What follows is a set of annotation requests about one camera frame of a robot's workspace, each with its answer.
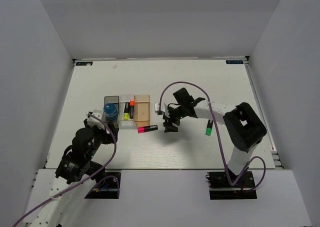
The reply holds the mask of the pink cap highlighter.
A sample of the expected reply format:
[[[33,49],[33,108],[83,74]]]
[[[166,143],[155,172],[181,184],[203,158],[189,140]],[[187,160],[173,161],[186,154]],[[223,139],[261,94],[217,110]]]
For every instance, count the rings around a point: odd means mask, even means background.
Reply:
[[[149,126],[142,126],[137,128],[137,132],[139,134],[157,131],[157,130],[158,130],[158,125],[149,125]]]

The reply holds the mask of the orange cap highlighter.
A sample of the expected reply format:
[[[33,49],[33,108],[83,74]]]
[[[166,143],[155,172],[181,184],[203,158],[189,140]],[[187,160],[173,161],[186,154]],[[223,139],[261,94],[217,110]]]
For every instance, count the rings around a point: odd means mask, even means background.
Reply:
[[[135,102],[134,100],[131,100],[129,102],[129,118],[130,119],[134,118],[134,108],[135,108]]]

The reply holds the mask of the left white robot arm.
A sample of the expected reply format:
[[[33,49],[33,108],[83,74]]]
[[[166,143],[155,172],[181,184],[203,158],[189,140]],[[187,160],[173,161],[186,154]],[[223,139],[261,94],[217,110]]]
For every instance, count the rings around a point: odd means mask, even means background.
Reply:
[[[48,198],[36,206],[39,212],[30,224],[32,227],[67,225],[76,202],[91,192],[85,182],[90,181],[99,187],[109,178],[106,165],[92,159],[101,145],[116,145],[118,133],[119,128],[111,123],[104,123],[102,127],[86,123],[75,133],[55,171]]]

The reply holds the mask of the yellow cap highlighter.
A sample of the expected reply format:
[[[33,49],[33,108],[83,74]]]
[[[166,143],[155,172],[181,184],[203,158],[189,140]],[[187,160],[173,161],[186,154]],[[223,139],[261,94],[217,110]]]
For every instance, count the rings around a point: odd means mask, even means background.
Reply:
[[[123,111],[123,119],[125,121],[129,119],[129,112],[130,112],[130,103],[126,102],[124,105],[124,111]]]

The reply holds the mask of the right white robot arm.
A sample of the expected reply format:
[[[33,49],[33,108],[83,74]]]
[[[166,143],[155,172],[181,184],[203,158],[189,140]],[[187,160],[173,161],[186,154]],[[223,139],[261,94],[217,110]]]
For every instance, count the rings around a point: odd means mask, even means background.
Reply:
[[[178,132],[178,126],[185,117],[206,119],[213,122],[225,165],[226,182],[236,187],[244,180],[244,173],[252,161],[252,154],[257,145],[267,134],[267,129],[251,105],[242,102],[236,106],[211,102],[207,97],[193,98],[186,88],[173,93],[175,103],[164,103],[163,96],[155,109],[164,120],[164,131]],[[226,162],[219,134],[218,124],[224,125],[233,143],[230,160]]]

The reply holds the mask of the green cap highlighter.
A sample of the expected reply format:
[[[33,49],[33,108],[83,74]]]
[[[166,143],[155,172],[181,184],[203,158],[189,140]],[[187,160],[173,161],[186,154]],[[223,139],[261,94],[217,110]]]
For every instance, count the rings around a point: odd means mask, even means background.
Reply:
[[[213,130],[213,123],[214,122],[212,120],[208,120],[206,130],[205,130],[206,136],[211,136],[212,130]]]

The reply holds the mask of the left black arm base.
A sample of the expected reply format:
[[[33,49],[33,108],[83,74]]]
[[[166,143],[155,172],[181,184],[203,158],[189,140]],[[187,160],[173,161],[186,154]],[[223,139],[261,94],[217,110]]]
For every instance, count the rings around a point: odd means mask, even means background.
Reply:
[[[90,189],[85,199],[117,200],[120,197],[120,171],[106,171],[95,179],[96,184]]]

